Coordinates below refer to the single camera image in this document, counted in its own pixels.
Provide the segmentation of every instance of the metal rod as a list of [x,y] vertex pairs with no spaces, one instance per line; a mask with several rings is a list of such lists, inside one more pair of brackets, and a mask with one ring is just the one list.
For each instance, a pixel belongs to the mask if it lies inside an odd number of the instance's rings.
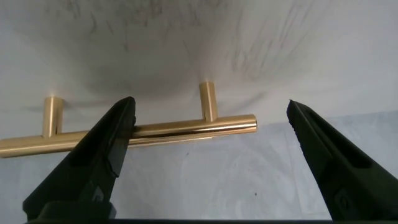
[[204,82],[199,85],[201,112],[205,121],[215,121],[218,117],[214,83]]
[[[202,83],[200,98],[203,119],[136,126],[129,146],[152,146],[257,131],[256,117],[252,114],[218,118],[214,84]],[[62,99],[46,98],[43,136],[0,140],[0,157],[70,151],[87,134],[87,131],[61,133],[61,127]]]
[[62,132],[63,100],[55,96],[44,100],[43,138],[49,138]]
[[[257,121],[254,115],[218,118],[214,122],[204,120],[179,121],[137,126],[130,139],[130,146],[151,146],[196,139],[206,139],[229,134],[254,133]],[[51,138],[32,136],[0,141],[0,157],[16,157],[73,149],[87,134],[86,131],[63,133]]]

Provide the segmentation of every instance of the brass bar handle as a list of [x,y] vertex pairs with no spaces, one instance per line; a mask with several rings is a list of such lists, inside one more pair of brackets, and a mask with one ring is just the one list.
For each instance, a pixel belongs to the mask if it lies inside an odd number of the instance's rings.
[[[136,126],[129,146],[170,144],[257,131],[256,117],[252,114],[218,118],[214,84],[202,83],[200,93],[203,119]],[[43,135],[0,140],[0,157],[72,150],[87,131],[61,133],[62,103],[60,98],[46,98]]]

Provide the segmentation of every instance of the black plastic part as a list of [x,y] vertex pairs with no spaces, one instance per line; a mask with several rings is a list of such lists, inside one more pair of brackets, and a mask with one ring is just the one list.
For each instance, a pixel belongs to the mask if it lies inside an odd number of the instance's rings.
[[41,211],[39,220],[108,220],[115,218],[111,202],[49,202]]
[[132,97],[112,106],[26,198],[23,209],[28,221],[50,202],[109,202],[134,130],[135,112]]
[[337,220],[398,219],[398,180],[311,108],[290,101],[287,116]]

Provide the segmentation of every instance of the gold cabinet handle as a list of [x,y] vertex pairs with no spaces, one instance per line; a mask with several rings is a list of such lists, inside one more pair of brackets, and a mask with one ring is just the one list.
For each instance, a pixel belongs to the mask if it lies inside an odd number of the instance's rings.
[[[257,121],[253,114],[218,117],[215,88],[212,82],[200,84],[203,119],[136,126],[129,146],[151,146],[197,139],[211,139],[229,134],[254,133]],[[16,157],[72,150],[87,131],[62,133],[63,100],[49,97],[44,103],[41,136],[0,140],[0,157]]]

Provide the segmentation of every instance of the gray surface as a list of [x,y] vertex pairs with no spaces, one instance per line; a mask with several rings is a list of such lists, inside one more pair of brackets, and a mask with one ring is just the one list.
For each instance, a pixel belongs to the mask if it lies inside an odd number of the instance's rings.
[[[398,111],[328,119],[398,176]],[[0,160],[0,217],[23,223],[22,201],[64,154]],[[128,151],[112,202],[119,218],[328,219],[288,123],[256,134]]]

